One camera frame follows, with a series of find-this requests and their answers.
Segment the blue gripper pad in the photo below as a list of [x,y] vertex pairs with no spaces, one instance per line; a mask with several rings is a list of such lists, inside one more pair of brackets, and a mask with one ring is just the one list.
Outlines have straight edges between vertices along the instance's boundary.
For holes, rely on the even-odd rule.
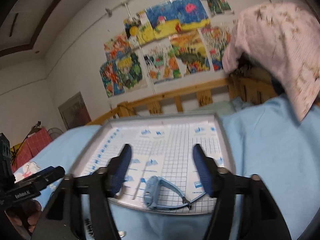
[[199,178],[204,191],[213,197],[214,192],[220,190],[220,180],[218,175],[218,166],[213,158],[207,157],[200,144],[193,147],[193,160],[198,170]]
[[108,176],[110,176],[110,184],[108,192],[110,197],[114,197],[121,189],[124,183],[124,176],[127,173],[132,156],[131,146],[125,144],[120,155],[110,160],[108,168]]

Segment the ceiling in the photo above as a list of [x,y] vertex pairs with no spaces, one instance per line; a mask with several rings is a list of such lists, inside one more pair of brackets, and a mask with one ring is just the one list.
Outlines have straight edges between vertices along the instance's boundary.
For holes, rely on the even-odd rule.
[[0,27],[0,69],[43,58],[59,32],[89,1],[17,0]]

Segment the pink floral fabric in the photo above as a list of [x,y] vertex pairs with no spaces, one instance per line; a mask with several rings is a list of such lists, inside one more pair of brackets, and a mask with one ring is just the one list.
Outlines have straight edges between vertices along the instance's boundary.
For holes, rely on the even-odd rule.
[[223,69],[237,68],[245,52],[281,82],[299,121],[320,91],[320,24],[293,3],[262,4],[239,15],[222,58]]

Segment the blue smartwatch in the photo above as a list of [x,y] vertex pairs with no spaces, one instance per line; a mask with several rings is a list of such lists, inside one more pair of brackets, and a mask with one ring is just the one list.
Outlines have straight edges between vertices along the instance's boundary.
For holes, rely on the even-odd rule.
[[[182,198],[182,204],[177,206],[158,205],[159,191],[161,186],[164,186],[176,192]],[[190,209],[191,203],[201,198],[204,194],[205,192],[196,197],[195,199],[188,201],[183,192],[176,185],[172,184],[164,178],[152,176],[146,183],[146,188],[143,194],[143,200],[146,206],[153,210],[176,210],[184,207],[188,207]]]

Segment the grid paper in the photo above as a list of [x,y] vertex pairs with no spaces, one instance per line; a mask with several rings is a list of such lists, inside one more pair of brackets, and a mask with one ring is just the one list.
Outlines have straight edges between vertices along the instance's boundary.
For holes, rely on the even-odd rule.
[[[192,150],[196,143],[201,144],[206,155],[214,158],[218,166],[224,166],[215,125],[202,122],[164,127],[113,128],[93,153],[81,175],[89,175],[99,167],[106,166],[111,158],[119,155],[125,143],[132,147],[132,162],[116,201],[133,208],[148,209],[143,203],[143,193],[146,182],[153,175],[161,176],[179,187],[188,200],[204,191],[193,163]],[[214,209],[215,202],[215,198],[204,195],[192,203],[190,210],[185,207],[161,212],[208,213]],[[182,199],[162,186],[158,204],[176,206],[182,204]]]

